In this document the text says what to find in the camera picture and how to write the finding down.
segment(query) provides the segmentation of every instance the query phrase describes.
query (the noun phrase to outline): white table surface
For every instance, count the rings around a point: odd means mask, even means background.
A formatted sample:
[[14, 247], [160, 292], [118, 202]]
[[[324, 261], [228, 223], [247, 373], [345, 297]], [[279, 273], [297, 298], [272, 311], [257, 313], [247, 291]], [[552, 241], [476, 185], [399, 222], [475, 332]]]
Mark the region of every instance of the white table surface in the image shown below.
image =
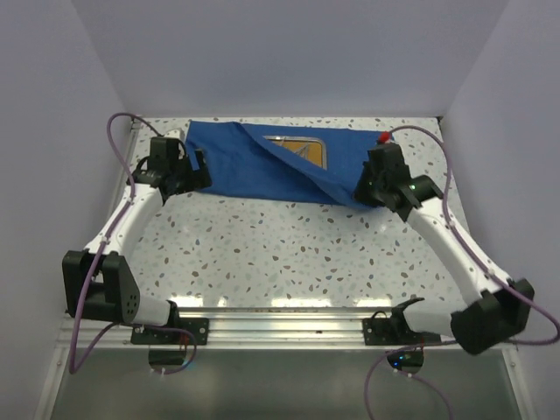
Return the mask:
[[[415, 124], [441, 137], [434, 118], [197, 120], [356, 130]], [[165, 133], [188, 130], [191, 120], [149, 121]], [[132, 165], [148, 154], [150, 137], [142, 127]], [[395, 139], [412, 176], [428, 174], [443, 189], [445, 161], [440, 149], [411, 130], [396, 133]], [[466, 227], [454, 183], [450, 207]], [[343, 206], [188, 193], [169, 199], [150, 222], [130, 267], [142, 293], [171, 298], [183, 307], [386, 306], [414, 296], [462, 304], [431, 248], [382, 208], [364, 213]]]

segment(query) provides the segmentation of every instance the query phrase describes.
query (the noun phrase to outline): blue cloth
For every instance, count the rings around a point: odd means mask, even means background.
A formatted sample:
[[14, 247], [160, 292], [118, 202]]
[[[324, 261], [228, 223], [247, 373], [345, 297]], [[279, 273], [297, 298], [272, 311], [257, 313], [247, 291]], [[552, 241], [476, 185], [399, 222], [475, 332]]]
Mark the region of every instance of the blue cloth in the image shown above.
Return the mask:
[[[316, 129], [238, 122], [191, 122], [189, 153], [202, 149], [213, 185], [207, 193], [230, 197], [341, 204], [366, 208], [352, 200], [380, 135], [378, 131]], [[317, 137], [326, 147], [326, 170], [264, 136]]]

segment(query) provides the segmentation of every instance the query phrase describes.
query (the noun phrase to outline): gray floor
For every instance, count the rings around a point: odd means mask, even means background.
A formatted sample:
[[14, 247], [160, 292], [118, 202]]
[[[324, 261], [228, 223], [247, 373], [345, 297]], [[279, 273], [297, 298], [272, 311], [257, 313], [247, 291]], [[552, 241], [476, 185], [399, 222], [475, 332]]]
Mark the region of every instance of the gray floor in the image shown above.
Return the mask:
[[[52, 419], [367, 419], [363, 382], [380, 354], [206, 350], [161, 380], [150, 376], [145, 350], [99, 349], [77, 375], [65, 374]], [[520, 418], [498, 351], [432, 350], [420, 375], [447, 394], [456, 420]], [[388, 368], [370, 389], [381, 420], [448, 418], [434, 392]]]

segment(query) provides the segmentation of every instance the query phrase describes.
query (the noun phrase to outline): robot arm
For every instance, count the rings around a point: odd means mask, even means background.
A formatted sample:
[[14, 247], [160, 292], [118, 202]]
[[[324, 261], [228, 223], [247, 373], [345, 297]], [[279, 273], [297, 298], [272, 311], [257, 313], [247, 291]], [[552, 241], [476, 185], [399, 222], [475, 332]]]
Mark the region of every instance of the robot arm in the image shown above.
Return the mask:
[[[443, 214], [443, 194], [427, 176], [412, 178], [401, 147], [378, 144], [368, 153], [354, 198], [369, 206], [385, 206], [415, 229], [451, 273], [465, 308], [457, 311], [438, 301], [412, 299], [393, 309], [389, 319], [372, 318], [378, 335], [398, 340], [410, 333], [436, 333], [454, 337], [470, 354], [479, 354], [525, 329], [529, 306], [503, 290], [465, 252]], [[532, 299], [526, 279], [513, 281], [480, 249], [450, 212], [451, 222], [469, 248], [505, 284]]]
[[[151, 218], [173, 195], [187, 193], [212, 184], [201, 150], [195, 152], [199, 169], [194, 170], [189, 157], [179, 157], [180, 130], [168, 137], [150, 140], [150, 155], [143, 158], [132, 175], [136, 196], [128, 212], [120, 219], [102, 252], [95, 269], [101, 281], [92, 282], [83, 309], [84, 319], [124, 324], [176, 327], [177, 305], [142, 295], [127, 261]], [[68, 251], [62, 262], [68, 312], [75, 316], [78, 299], [88, 270], [100, 247], [104, 232], [130, 200], [126, 185], [120, 204], [101, 232], [82, 251]]]

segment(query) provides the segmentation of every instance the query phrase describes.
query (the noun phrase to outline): folded cloth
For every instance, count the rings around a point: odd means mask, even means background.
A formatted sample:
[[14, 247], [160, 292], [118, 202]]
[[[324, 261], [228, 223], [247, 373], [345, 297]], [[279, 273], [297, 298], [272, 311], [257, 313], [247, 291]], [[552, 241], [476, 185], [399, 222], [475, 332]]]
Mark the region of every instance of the folded cloth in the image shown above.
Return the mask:
[[[352, 199], [362, 162], [381, 133], [238, 122], [191, 122], [186, 147], [205, 153], [213, 185], [206, 193], [365, 208]], [[316, 137], [326, 169], [265, 136]]]

